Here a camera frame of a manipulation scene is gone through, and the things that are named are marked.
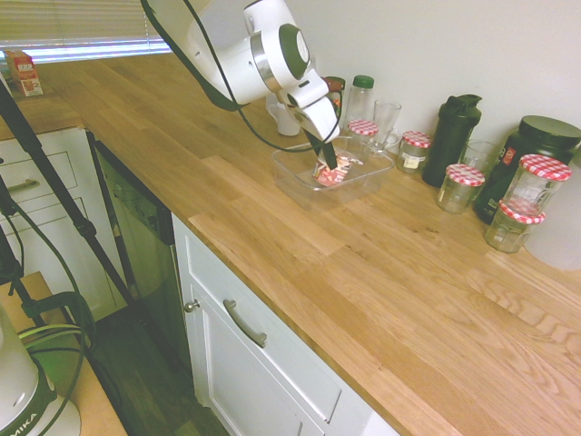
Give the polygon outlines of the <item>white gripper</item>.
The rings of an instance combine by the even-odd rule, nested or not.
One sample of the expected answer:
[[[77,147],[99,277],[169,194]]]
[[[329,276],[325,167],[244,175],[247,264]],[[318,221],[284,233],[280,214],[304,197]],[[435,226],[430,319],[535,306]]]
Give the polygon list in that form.
[[[287,93],[287,100],[312,151],[330,169],[335,169],[337,157],[331,141],[340,134],[340,129],[330,99],[325,94]]]

